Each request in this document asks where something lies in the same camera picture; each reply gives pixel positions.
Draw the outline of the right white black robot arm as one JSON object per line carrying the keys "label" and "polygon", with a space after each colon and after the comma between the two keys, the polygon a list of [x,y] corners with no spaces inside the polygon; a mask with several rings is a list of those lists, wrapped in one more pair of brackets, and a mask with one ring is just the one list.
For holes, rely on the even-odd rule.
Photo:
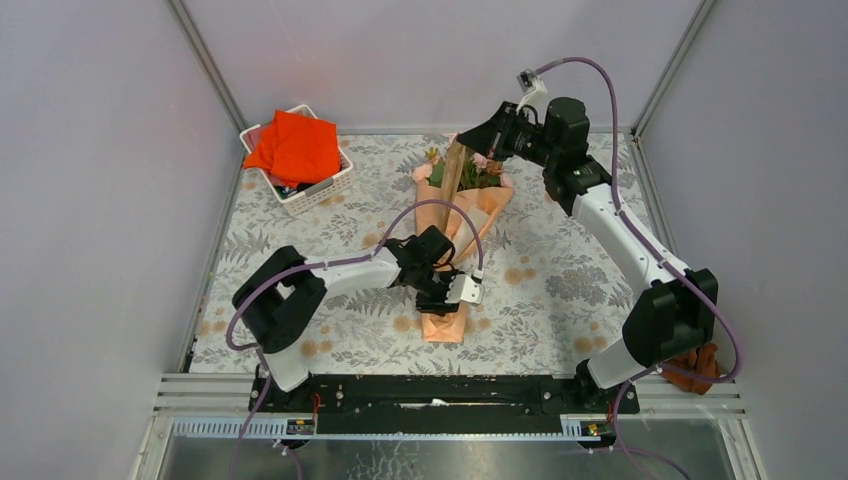
{"label": "right white black robot arm", "polygon": [[588,152],[589,130],[585,105],[558,97],[543,123],[504,102],[456,140],[490,160],[520,157],[540,166],[547,194],[596,238],[634,293],[620,340],[577,368],[575,402],[597,412],[613,387],[711,342],[718,282],[707,269],[691,270],[631,218],[612,175]]}

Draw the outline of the pink fake flower bouquet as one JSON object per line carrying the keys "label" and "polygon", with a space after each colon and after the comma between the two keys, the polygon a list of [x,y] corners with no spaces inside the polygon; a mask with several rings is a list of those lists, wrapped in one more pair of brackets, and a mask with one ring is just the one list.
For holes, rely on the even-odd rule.
{"label": "pink fake flower bouquet", "polygon": [[[425,152],[425,163],[413,171],[415,182],[426,182],[429,186],[440,187],[444,177],[446,160],[441,152],[431,147]],[[512,182],[504,173],[503,163],[473,154],[459,173],[458,190],[480,189],[488,187],[512,188]]]}

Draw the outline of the tan ribbon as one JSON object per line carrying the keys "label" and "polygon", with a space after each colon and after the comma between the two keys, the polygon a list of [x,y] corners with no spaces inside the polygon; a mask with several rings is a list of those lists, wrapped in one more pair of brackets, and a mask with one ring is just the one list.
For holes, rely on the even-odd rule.
{"label": "tan ribbon", "polygon": [[452,231],[449,229],[449,220],[452,211],[453,197],[458,191],[463,169],[468,160],[468,151],[465,146],[458,142],[458,137],[453,137],[444,157],[443,176],[441,181],[439,203],[436,206],[436,223],[439,230],[448,238]]}

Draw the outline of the beige kraft wrapping paper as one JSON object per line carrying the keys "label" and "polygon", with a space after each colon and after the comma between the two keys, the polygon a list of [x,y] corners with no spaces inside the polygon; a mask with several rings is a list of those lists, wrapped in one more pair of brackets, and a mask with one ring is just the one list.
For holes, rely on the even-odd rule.
{"label": "beige kraft wrapping paper", "polygon": [[[438,149],[443,158],[446,155],[447,149],[448,147],[444,151]],[[466,149],[468,151],[468,160],[471,159],[473,154],[477,154],[468,148]],[[414,179],[413,182],[416,185],[416,199],[418,201],[438,199],[441,186],[432,187],[426,182],[417,183]],[[460,262],[475,253],[477,251],[476,241],[481,240],[494,225],[497,217],[511,200],[513,193],[514,187],[458,190],[453,197],[452,204],[459,207],[462,211],[458,213],[452,209],[449,220],[449,229],[452,231],[449,240],[455,247],[455,253],[451,260],[448,259],[448,254],[446,254],[441,259],[441,262],[446,263],[448,267],[457,267]],[[430,203],[415,209],[416,231],[418,233],[423,232],[423,230],[431,225],[435,225],[437,205]]]}

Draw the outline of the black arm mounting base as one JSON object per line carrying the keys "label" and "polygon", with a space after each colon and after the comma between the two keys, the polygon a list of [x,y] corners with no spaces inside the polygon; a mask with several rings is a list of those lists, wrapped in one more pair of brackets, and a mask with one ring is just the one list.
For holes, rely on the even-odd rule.
{"label": "black arm mounting base", "polygon": [[320,434],[562,434],[561,419],[640,411],[633,387],[594,393],[551,375],[310,376],[290,392],[256,376],[249,408],[303,414]]}

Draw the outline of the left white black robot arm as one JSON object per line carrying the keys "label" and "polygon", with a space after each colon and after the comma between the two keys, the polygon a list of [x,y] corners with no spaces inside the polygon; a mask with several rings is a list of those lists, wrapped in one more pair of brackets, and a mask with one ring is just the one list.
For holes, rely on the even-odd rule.
{"label": "left white black robot arm", "polygon": [[380,248],[349,256],[308,258],[293,246],[278,249],[236,291],[236,319],[252,334],[274,380],[272,398],[288,411],[309,401],[310,376],[299,345],[319,307],[360,290],[408,287],[421,313],[446,315],[481,298],[478,275],[440,260],[453,243],[435,227],[406,239],[390,238]]}

